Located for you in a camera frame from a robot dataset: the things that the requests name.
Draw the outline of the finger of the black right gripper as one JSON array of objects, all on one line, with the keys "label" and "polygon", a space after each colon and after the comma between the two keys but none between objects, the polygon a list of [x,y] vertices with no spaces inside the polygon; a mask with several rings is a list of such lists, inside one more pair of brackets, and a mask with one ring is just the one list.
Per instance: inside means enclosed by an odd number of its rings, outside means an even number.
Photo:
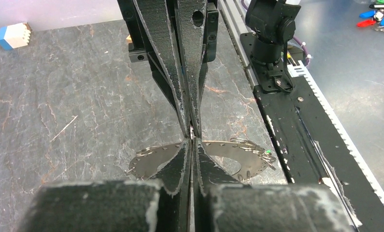
[{"label": "finger of the black right gripper", "polygon": [[176,39],[173,34],[168,4],[165,0],[135,0],[146,35],[168,79],[174,96],[179,124],[185,138],[190,138],[190,116],[187,111],[184,80],[180,69]]},{"label": "finger of the black right gripper", "polygon": [[206,0],[178,0],[176,11],[186,99],[196,137],[202,137],[199,75],[202,65]]}]

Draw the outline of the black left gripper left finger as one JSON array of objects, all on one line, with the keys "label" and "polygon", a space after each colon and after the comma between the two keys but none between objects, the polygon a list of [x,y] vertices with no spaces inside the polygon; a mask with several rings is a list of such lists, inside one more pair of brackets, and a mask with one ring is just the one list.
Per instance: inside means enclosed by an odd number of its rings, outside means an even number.
[{"label": "black left gripper left finger", "polygon": [[146,180],[64,182],[44,186],[20,232],[187,232],[192,141]]}]

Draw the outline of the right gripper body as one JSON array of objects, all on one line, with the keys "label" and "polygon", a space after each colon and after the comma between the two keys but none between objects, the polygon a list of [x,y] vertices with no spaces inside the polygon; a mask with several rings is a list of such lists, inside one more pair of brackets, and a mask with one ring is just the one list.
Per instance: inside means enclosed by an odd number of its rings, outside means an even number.
[{"label": "right gripper body", "polygon": [[[172,31],[176,39],[176,48],[179,53],[180,68],[184,73],[182,66],[182,57],[180,53],[179,45],[179,32],[176,20],[177,1],[168,0],[168,11],[170,14]],[[123,19],[129,30],[129,35],[132,37],[133,43],[128,44],[129,58],[131,62],[148,61],[152,77],[163,92],[166,99],[175,107],[174,96],[171,92],[171,88],[168,84],[163,68],[161,67],[157,56],[151,46],[151,43],[146,35],[145,29],[141,23],[138,12],[136,11],[134,2],[132,0],[120,0],[118,5],[123,16]],[[203,37],[203,57],[202,65],[199,75],[199,94],[203,94],[203,85],[206,80],[206,74],[208,71],[208,63],[214,61],[216,57],[217,47],[217,32],[218,32],[218,2],[216,0],[207,1],[207,10],[204,26]]]}]

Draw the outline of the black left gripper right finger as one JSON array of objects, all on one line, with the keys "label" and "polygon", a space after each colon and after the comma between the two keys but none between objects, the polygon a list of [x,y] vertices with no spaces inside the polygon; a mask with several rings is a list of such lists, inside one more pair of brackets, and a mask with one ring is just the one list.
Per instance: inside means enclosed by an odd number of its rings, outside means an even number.
[{"label": "black left gripper right finger", "polygon": [[319,184],[244,185],[193,140],[194,220],[198,232],[351,232],[342,204]]}]

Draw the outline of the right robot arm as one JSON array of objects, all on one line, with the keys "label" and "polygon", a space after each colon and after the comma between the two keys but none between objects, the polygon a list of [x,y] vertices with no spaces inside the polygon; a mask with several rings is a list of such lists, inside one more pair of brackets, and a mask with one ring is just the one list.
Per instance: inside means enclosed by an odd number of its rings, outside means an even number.
[{"label": "right robot arm", "polygon": [[[216,0],[120,0],[131,36],[129,53],[147,60],[153,79],[174,107],[185,138],[201,137],[200,104],[208,63],[215,59]],[[253,60],[276,65],[294,36],[297,0],[253,0],[245,17],[255,33]]]}]

